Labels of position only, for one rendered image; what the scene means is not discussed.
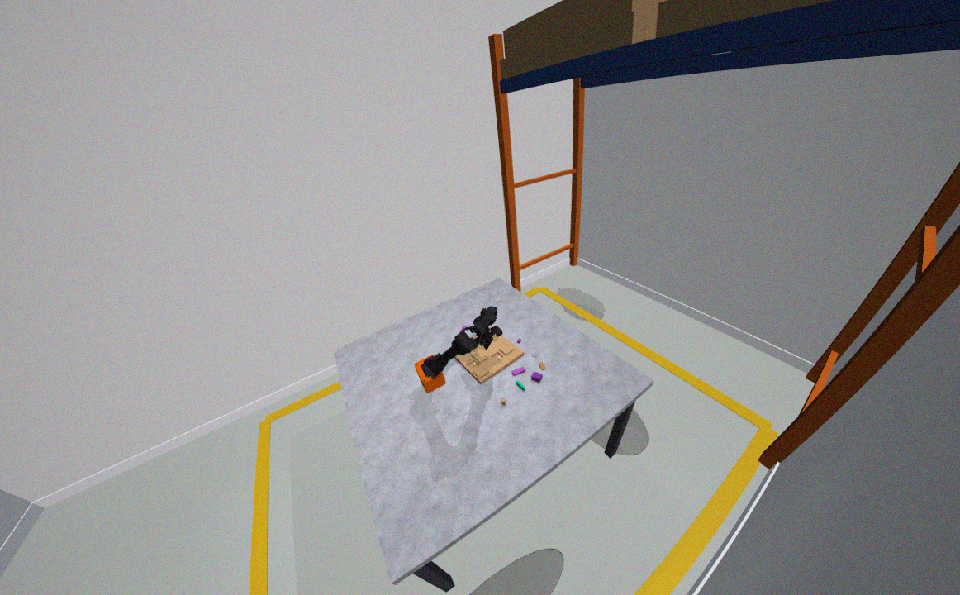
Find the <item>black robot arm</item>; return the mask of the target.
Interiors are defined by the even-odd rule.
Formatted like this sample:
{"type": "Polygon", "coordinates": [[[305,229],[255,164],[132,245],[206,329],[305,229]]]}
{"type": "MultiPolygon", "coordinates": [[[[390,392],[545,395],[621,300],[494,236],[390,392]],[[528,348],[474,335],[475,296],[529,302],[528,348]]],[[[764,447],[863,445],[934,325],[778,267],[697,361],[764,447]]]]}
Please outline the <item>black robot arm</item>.
{"type": "Polygon", "coordinates": [[[473,326],[465,327],[462,329],[455,337],[453,342],[451,342],[451,347],[445,351],[445,353],[437,353],[437,355],[432,355],[428,357],[424,363],[422,363],[422,370],[425,376],[431,377],[432,379],[437,378],[438,375],[441,375],[446,364],[453,358],[455,355],[465,355],[472,353],[473,350],[478,346],[481,341],[481,336],[487,330],[487,328],[496,321],[497,317],[497,308],[490,306],[488,309],[483,308],[480,312],[480,316],[476,317],[473,321],[473,326]],[[470,340],[470,336],[465,334],[464,331],[470,329],[472,334],[476,334],[477,342],[470,340]],[[463,334],[462,334],[463,332],[463,334]]]}

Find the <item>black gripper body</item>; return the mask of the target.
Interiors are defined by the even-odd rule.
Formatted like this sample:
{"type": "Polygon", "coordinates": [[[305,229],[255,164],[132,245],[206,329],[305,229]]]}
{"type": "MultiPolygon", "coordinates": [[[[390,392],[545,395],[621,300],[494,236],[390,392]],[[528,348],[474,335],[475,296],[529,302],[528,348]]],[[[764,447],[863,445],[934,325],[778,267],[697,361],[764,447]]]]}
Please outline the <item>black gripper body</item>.
{"type": "MultiPolygon", "coordinates": [[[[496,334],[496,336],[501,336],[501,335],[502,335],[502,330],[501,330],[498,326],[494,326],[494,327],[492,327],[492,328],[487,328],[487,330],[484,332],[484,334],[482,334],[482,336],[481,336],[481,341],[480,341],[479,344],[484,344],[486,339],[490,340],[490,339],[492,338],[492,336],[494,336],[495,334],[496,334]],[[490,332],[490,329],[491,329],[491,332],[490,332]]],[[[473,342],[475,342],[475,344],[476,344],[476,342],[477,342],[477,338],[474,339],[474,338],[472,337],[472,338],[470,338],[470,340],[472,340],[473,342]]]]}

